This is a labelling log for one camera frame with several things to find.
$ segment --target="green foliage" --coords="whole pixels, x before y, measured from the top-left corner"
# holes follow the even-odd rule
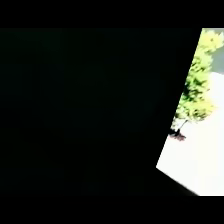
[[[207,94],[212,53],[223,45],[223,33],[217,34],[213,30],[202,30],[172,128],[177,126],[177,120],[201,121],[214,110],[214,105]]]

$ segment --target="road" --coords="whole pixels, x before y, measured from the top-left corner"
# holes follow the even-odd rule
[[[184,142],[167,137],[157,169],[201,196],[224,196],[224,75],[211,73],[217,109],[199,124],[187,124]]]

